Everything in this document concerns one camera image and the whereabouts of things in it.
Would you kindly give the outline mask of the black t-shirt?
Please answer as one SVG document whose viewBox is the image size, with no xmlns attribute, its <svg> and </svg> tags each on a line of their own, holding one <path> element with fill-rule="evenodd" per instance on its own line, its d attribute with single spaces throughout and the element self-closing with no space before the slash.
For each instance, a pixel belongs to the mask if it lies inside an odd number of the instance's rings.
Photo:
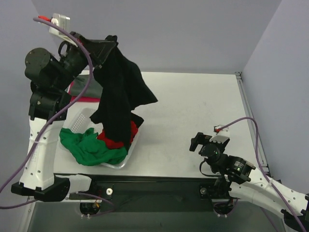
<svg viewBox="0 0 309 232">
<path fill-rule="evenodd" d="M 143 80 L 138 65 L 128 60 L 116 46 L 94 79 L 102 86 L 98 109 L 90 117 L 101 123 L 105 135 L 114 142 L 130 147 L 132 113 L 136 107 L 158 102 L 157 97 Z"/>
</svg>

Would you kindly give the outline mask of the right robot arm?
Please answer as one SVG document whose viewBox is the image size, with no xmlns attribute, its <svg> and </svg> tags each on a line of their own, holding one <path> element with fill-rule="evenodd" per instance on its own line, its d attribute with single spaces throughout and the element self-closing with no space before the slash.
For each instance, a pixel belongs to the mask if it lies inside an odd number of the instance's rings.
<svg viewBox="0 0 309 232">
<path fill-rule="evenodd" d="M 280 182 L 263 175 L 262 171 L 241 157 L 225 154 L 230 141 L 227 129 L 215 129 L 215 135 L 201 132 L 191 138 L 189 150 L 198 145 L 199 155 L 208 164 L 216 178 L 214 193 L 257 205 L 282 218 L 285 225 L 298 232 L 309 230 L 309 196 L 292 190 Z"/>
</svg>

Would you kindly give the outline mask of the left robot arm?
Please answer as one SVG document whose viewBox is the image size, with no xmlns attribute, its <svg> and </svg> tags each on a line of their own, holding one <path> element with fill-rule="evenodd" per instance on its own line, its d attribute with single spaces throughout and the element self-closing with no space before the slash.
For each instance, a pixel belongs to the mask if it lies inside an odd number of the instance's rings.
<svg viewBox="0 0 309 232">
<path fill-rule="evenodd" d="M 11 192 L 43 202 L 59 202 L 71 193 L 85 198 L 97 195 L 98 187 L 83 174 L 55 175 L 54 161 L 60 131 L 71 106 L 67 88 L 85 67 L 100 68 L 117 47 L 117 37 L 89 40 L 72 32 L 77 44 L 63 42 L 66 52 L 56 59 L 45 48 L 34 48 L 25 57 L 25 76 L 32 95 L 29 106 L 30 137 L 26 163 Z"/>
</svg>

